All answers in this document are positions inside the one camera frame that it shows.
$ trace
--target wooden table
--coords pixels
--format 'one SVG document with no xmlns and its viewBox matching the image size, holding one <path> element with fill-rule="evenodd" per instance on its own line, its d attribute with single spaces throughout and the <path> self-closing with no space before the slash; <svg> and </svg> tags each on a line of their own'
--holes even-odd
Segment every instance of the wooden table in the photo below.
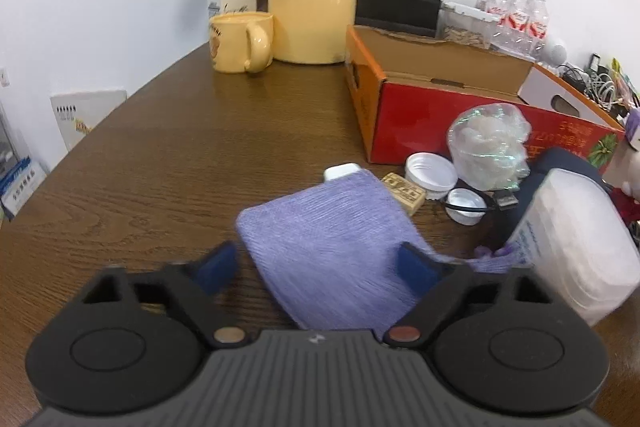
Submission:
<svg viewBox="0 0 640 427">
<path fill-rule="evenodd" d="M 257 76 L 214 76 L 203 46 L 140 89 L 2 227 L 0 423 L 18 426 L 38 408 L 26 349 L 97 269 L 199 257 L 236 237 L 243 208 L 317 184 L 344 162 L 367 165 L 342 66 L 276 62 Z M 414 220 L 446 253 L 468 253 L 483 232 L 436 203 Z M 241 265 L 220 303 L 245 326 L 291 326 L 245 253 Z M 635 295 L 597 327 L 611 372 L 596 410 L 619 427 L 640 425 L 639 311 Z"/>
</svg>

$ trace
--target purple cloth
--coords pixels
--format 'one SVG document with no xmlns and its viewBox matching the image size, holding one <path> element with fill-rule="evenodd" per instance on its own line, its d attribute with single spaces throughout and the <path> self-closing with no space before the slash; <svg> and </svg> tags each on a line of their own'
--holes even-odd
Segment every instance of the purple cloth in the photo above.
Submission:
<svg viewBox="0 0 640 427">
<path fill-rule="evenodd" d="M 366 170 L 243 210 L 236 226 L 267 288 L 304 329 L 372 329 L 380 337 L 417 302 L 396 273 L 400 244 L 451 259 L 434 253 Z M 513 264 L 508 258 L 470 264 L 500 272 Z"/>
</svg>

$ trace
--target crumpled plastic bag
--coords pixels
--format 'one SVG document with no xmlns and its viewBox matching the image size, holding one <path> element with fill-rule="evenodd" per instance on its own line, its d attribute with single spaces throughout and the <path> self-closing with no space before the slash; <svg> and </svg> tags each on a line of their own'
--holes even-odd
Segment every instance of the crumpled plastic bag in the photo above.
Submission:
<svg viewBox="0 0 640 427">
<path fill-rule="evenodd" d="M 529 175 L 524 148 L 531 125 L 510 103 L 491 103 L 460 114 L 447 142 L 462 181 L 477 190 L 518 188 Z"/>
</svg>

